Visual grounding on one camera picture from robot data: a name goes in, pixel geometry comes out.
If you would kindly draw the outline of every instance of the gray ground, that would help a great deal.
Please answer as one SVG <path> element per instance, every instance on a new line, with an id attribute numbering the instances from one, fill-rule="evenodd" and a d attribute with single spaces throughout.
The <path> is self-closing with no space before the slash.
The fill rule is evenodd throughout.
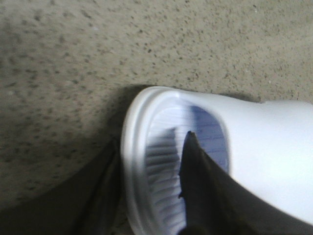
<path id="1" fill-rule="evenodd" d="M 147 85 L 313 102 L 312 11 L 307 0 L 0 0 L 0 209 L 77 172 Z"/>

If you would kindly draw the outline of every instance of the white plastic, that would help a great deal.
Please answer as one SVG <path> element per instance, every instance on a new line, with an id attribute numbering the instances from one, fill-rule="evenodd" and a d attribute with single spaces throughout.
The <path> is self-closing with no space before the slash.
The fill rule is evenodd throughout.
<path id="1" fill-rule="evenodd" d="M 131 104 L 121 143 L 136 235 L 176 235 L 185 226 L 178 172 L 190 130 L 234 180 L 313 225 L 313 105 L 150 87 Z"/>

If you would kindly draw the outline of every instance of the speckled floor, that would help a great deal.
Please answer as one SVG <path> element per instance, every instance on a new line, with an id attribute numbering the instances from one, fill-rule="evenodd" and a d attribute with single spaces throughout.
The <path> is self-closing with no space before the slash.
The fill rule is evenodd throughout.
<path id="1" fill-rule="evenodd" d="M 77 172 L 146 86 L 313 102 L 312 11 L 305 0 L 0 0 L 0 209 Z"/>

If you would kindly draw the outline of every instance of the concrete floor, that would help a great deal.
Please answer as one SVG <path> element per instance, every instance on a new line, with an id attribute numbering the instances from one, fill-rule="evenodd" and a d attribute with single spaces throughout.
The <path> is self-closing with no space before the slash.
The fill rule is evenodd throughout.
<path id="1" fill-rule="evenodd" d="M 305 0 L 0 0 L 0 210 L 82 168 L 148 85 L 313 102 L 312 10 Z"/>

